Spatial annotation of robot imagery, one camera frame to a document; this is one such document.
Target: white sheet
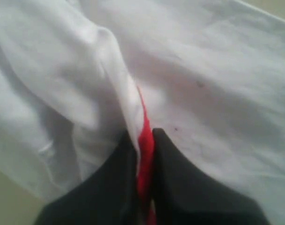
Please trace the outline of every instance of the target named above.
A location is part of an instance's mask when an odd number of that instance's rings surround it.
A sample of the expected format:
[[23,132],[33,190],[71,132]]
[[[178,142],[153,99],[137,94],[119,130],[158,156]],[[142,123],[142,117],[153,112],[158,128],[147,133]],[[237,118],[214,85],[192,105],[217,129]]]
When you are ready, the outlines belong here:
[[0,0],[0,170],[51,200],[114,148],[119,81],[102,78],[93,22],[152,126],[285,225],[285,22],[234,0]]

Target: red fabric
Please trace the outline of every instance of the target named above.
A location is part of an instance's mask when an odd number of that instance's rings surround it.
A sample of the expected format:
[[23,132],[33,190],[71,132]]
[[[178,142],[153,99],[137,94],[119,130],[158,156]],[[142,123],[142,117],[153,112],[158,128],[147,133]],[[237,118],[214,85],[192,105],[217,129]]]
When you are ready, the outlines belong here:
[[142,97],[141,101],[144,111],[144,124],[142,132],[138,138],[140,148],[140,165],[138,172],[137,189],[142,204],[142,210],[145,213],[149,213],[147,218],[147,225],[155,225],[156,215],[153,209],[150,208],[150,185],[153,176],[154,139]]

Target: black object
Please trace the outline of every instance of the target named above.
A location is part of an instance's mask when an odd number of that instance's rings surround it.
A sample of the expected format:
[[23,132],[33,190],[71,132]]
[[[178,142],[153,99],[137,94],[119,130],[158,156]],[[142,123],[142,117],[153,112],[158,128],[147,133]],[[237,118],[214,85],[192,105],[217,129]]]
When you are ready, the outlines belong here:
[[153,131],[157,225],[268,225],[251,199],[196,168],[162,129]]
[[[256,202],[196,168],[162,129],[152,195],[157,225],[269,225]],[[136,151],[128,134],[87,181],[46,206],[35,225],[136,225]]]
[[134,225],[136,151],[128,134],[87,181],[47,205],[35,225]]

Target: white cloth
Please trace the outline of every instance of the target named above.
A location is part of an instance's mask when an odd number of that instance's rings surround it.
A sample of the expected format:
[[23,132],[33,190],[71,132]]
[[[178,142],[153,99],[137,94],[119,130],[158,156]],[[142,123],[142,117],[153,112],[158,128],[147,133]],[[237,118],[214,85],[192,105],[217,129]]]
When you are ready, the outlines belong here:
[[152,126],[285,225],[285,21],[240,1],[0,0],[0,170],[52,200],[135,140],[111,31]]

